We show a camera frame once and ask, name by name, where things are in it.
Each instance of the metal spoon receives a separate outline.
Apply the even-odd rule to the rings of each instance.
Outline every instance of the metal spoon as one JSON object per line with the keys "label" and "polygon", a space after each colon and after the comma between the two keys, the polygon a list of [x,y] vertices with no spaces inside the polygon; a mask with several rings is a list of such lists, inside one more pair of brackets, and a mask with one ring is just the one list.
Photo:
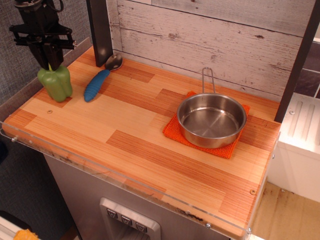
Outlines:
{"label": "metal spoon", "polygon": [[84,91],[84,100],[90,102],[98,94],[102,84],[106,77],[109,76],[110,72],[116,70],[122,66],[123,60],[120,54],[113,54],[105,63],[105,70],[102,70],[94,76],[89,82]]}

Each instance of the saucepan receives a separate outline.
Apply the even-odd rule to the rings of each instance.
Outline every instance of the saucepan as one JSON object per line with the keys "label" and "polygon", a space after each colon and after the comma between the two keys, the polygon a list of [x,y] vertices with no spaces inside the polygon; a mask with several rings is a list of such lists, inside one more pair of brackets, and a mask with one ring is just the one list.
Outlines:
{"label": "saucepan", "polygon": [[[204,70],[211,71],[213,92],[205,92]],[[247,121],[243,106],[233,98],[216,93],[210,67],[202,69],[202,93],[186,98],[177,109],[182,135],[192,144],[209,149],[233,143]]]}

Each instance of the white wood-panel wall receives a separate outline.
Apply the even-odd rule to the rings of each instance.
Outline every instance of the white wood-panel wall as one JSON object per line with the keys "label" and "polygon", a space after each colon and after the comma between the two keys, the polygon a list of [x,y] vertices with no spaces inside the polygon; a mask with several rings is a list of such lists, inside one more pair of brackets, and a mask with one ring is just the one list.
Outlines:
{"label": "white wood-panel wall", "polygon": [[106,0],[123,57],[280,101],[315,0]]}

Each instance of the wooden floor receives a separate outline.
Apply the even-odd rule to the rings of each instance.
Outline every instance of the wooden floor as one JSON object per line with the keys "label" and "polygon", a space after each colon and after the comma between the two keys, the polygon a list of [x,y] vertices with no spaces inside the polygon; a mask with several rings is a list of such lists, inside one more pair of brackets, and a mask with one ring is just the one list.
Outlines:
{"label": "wooden floor", "polygon": [[265,240],[320,240],[320,203],[268,182],[252,233]]}

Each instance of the dark pole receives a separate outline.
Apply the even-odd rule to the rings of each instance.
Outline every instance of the dark pole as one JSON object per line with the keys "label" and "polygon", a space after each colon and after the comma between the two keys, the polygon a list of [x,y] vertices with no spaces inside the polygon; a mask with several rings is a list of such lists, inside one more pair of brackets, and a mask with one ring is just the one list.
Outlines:
{"label": "dark pole", "polygon": [[283,92],[280,106],[274,118],[274,121],[278,123],[282,123],[285,117],[290,100],[292,98],[292,95],[294,94],[300,72],[305,64],[311,44],[316,35],[319,22],[320,22],[320,0],[316,0],[310,19],[309,19],[309,23],[304,33],[298,54],[293,64],[289,80],[285,86],[285,90]]}
{"label": "dark pole", "polygon": [[113,54],[106,0],[86,0],[95,64],[101,67]]}

